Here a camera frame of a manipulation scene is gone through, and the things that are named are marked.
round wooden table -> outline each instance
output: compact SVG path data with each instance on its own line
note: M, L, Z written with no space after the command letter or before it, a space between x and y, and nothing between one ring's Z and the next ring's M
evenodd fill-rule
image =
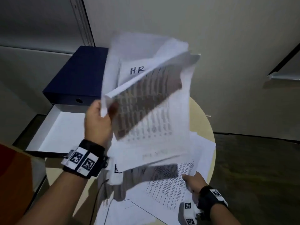
M203 112L200 106L190 98L190 131L197 132L199 136L202 136L210 141L215 142L214 133L212 127ZM49 185L52 185L53 182L58 178L62 173L62 165L60 162L62 159L48 158L46 159L46 174L48 178ZM207 177L207 182L209 183L212 174L214 172L216 161L216 150L212 158L212 163ZM78 201L78 204L73 213L73 219L80 221L82 224L88 224L91 218L91 213L93 209L94 200L97 194L98 185L95 177L92 177L88 180L83 193ZM160 220L156 220L155 225L164 224Z

wrist strap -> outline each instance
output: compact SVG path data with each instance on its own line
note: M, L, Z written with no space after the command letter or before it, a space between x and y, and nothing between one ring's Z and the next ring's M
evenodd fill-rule
M63 171L87 179L97 177L100 170L107 166L108 157L104 151L104 147L84 139L76 150L71 150L62 160Z
M210 220L210 210L215 204L223 204L228 208L228 204L218 190L207 185L200 190L198 208L204 211L202 220Z

black cable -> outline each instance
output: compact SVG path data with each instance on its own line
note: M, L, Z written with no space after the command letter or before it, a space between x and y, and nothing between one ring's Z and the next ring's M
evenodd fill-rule
M95 206L96 206L96 202L97 202L97 198L98 198L98 194L99 194L99 192L100 192L100 189L101 189L102 185L103 185L104 183L106 183L107 181L108 181L108 179L106 179L104 182L102 182L102 184L100 185L100 188L98 189L98 192L97 192L97 194L96 194L96 199L95 199L95 202L94 202L93 211L92 211L92 216L91 216L91 220L90 220L90 224L89 224L89 225L92 224L93 215L94 215L94 210L95 210Z

person's right hand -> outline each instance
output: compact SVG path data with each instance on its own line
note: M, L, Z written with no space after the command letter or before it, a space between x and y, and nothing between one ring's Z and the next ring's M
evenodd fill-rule
M194 193L199 194L200 190L207 185L199 172L196 172L194 176L183 174L182 178Z

dark wooden floor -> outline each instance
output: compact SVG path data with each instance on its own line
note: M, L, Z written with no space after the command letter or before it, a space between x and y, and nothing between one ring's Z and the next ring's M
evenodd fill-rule
M215 134L210 185L242 224L300 224L300 145Z

